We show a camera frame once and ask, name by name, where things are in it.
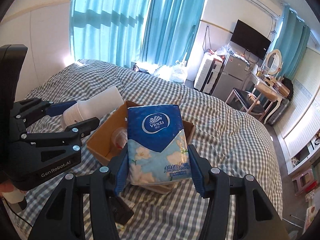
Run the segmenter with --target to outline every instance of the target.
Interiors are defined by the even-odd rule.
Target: vanity table
[[[284,96],[273,88],[275,77],[281,70],[282,64],[283,62],[280,51],[278,49],[274,49],[273,51],[267,54],[262,64],[263,67],[266,69],[266,73],[271,77],[271,80],[267,80],[268,84],[265,80],[262,80],[260,77],[256,75],[258,72],[258,66],[256,65],[256,67],[252,69],[250,76],[247,78],[243,86],[243,90],[245,90],[245,88],[248,85],[248,82],[251,81],[255,85],[255,88],[253,89],[252,93],[254,93],[255,90],[258,90],[262,95],[266,96],[267,98],[276,98],[276,107],[267,115],[267,117],[264,120],[264,124],[266,124],[268,118],[279,108],[282,99],[284,99]]]
[[[259,88],[258,90],[262,93],[262,95],[270,94],[277,97],[276,107],[267,115],[267,117],[264,120],[264,124],[266,124],[268,118],[279,108],[280,103],[284,98],[284,96],[280,94],[277,90],[275,90],[273,87],[268,86],[261,78],[256,76],[255,73],[256,72],[253,72],[253,71],[251,72],[249,81],[252,81],[253,84],[255,84]]]

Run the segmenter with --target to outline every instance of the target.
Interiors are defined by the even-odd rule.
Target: plastic bag
[[[179,63],[172,67],[162,65],[155,70],[153,75],[166,81],[184,85],[187,80],[188,71],[182,63]]]
[[[168,184],[191,177],[178,105],[128,108],[128,159],[133,185]]]
[[[226,56],[229,54],[234,54],[233,49],[230,46],[230,43],[228,43],[227,45],[224,45],[223,47],[221,47],[220,49],[217,49],[215,51],[215,54],[219,55],[219,56]]]
[[[184,85],[188,77],[188,71],[185,66],[183,66],[181,63],[179,65],[175,65],[171,68],[171,75],[169,81]]]
[[[128,132],[124,127],[116,129],[111,135],[111,142],[118,149],[123,149],[125,144],[128,142]]]

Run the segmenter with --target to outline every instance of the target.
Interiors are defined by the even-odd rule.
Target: checkered bedsheet
[[[212,166],[229,175],[252,174],[258,180],[279,215],[282,215],[282,185],[274,148],[265,127],[253,117],[236,111],[221,100],[185,86],[157,77],[135,73],[129,69],[96,60],[80,60],[51,77],[31,91],[27,98],[41,96],[55,103],[87,100],[116,85],[123,100],[141,105],[178,104],[182,118],[195,127],[193,143]],[[59,132],[60,116],[44,117],[29,132]],[[82,163],[71,169],[77,176],[89,174],[100,163],[84,146]],[[30,190],[26,210],[19,213],[34,224],[44,203],[64,174]],[[192,180],[176,184],[168,195],[161,195],[138,186],[127,186],[123,199],[133,207],[134,216],[120,231],[121,239],[196,239],[201,231],[209,200],[195,191]],[[230,198],[229,224],[226,239],[232,239],[235,199]],[[30,226],[8,211],[13,223],[28,236]],[[87,239],[92,239],[89,196],[84,196],[84,224]]]

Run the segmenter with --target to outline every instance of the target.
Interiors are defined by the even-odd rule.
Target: silver refrigerator
[[[242,89],[251,70],[248,63],[228,54],[212,87],[211,95],[225,102],[233,88]]]

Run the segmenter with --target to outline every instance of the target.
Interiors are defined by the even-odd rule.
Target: chair
[[[252,102],[252,100],[249,98],[250,92],[238,88],[233,88],[231,94],[226,100],[226,104],[230,103],[233,100],[234,96],[236,96],[243,106],[240,111],[245,109],[247,114],[260,115],[260,118],[258,120],[261,121],[269,111],[272,103],[277,101],[277,97],[273,94],[269,94],[266,91],[261,90],[260,87],[257,87],[257,85],[254,86],[252,93],[255,90],[258,90],[260,92],[260,95],[258,95],[258,97],[256,97],[256,99]],[[260,99],[261,95],[264,95],[269,101],[271,101],[266,110],[262,105],[257,105],[257,101]]]

